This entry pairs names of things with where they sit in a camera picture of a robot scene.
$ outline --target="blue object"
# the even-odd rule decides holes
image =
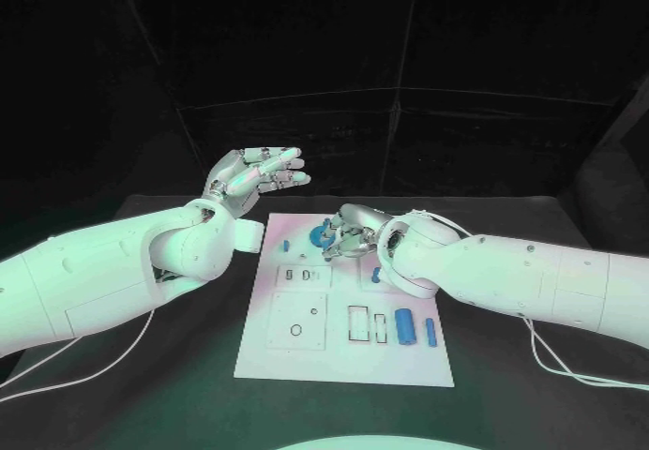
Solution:
[[[318,248],[329,248],[331,243],[336,240],[336,235],[333,235],[329,239],[321,240],[321,234],[324,233],[324,230],[329,227],[330,220],[326,218],[324,222],[321,222],[321,225],[314,227],[311,229],[311,232],[308,234],[308,238],[311,239],[311,244]]]
[[[412,311],[402,307],[395,311],[396,336],[401,345],[417,344],[415,324],[412,323]]]
[[[373,282],[373,283],[381,283],[381,280],[379,280],[379,271],[381,271],[381,268],[379,268],[379,267],[375,267],[375,272],[372,272],[372,282]]]
[[[437,347],[437,337],[435,337],[435,323],[432,319],[425,319],[425,330],[428,332],[428,346]]]

